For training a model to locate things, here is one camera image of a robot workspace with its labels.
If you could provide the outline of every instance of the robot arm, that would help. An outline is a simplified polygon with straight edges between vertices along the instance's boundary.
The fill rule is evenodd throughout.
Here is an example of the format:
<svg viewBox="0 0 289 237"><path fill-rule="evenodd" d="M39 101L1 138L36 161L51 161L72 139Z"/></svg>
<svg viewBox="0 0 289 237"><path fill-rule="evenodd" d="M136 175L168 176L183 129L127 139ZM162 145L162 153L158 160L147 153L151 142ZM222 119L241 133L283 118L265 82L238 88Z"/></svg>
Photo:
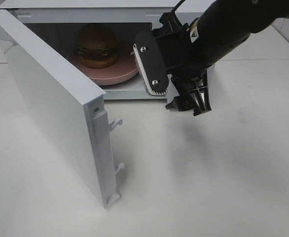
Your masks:
<svg viewBox="0 0 289 237"><path fill-rule="evenodd" d="M211 110L207 68L279 17L289 18L289 0L216 0L190 25L175 15L181 0L160 19L162 27L136 36L134 52L149 94L165 96L169 82L175 96L166 108Z"/></svg>

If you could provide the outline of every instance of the toy hamburger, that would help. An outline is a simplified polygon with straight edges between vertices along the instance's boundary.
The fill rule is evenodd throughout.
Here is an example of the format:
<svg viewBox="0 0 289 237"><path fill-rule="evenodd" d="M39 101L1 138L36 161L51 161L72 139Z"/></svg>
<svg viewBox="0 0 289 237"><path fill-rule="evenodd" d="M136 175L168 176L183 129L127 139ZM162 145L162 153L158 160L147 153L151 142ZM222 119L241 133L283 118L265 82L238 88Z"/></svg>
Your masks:
<svg viewBox="0 0 289 237"><path fill-rule="evenodd" d="M87 24L77 36L78 59L89 68L106 68L117 60L116 45L111 28L101 23Z"/></svg>

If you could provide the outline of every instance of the white microwave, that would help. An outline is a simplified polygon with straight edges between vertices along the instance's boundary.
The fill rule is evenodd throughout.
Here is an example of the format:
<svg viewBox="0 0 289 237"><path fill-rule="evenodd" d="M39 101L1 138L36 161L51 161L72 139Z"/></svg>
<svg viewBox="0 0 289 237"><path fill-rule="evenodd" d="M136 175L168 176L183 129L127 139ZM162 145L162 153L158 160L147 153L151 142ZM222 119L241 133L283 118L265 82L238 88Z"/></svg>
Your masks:
<svg viewBox="0 0 289 237"><path fill-rule="evenodd" d="M203 1L209 5L212 1ZM163 12L177 0L7 0L0 5L0 45L26 106L59 147L103 207L120 197L116 190L104 99L151 99L139 75L100 88L66 60L86 23L106 23L133 43L139 31L160 27ZM191 22L202 11L181 12Z"/></svg>

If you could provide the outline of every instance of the table surface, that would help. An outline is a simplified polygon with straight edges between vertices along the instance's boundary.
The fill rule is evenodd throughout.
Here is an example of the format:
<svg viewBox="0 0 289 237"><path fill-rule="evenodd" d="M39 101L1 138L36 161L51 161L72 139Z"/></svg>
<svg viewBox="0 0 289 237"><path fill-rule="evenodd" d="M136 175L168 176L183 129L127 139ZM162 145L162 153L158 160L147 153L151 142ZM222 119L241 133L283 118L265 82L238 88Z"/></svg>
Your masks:
<svg viewBox="0 0 289 237"><path fill-rule="evenodd" d="M289 60L216 64L213 111L106 102L122 198L100 207L0 65L0 236L289 237Z"/></svg>

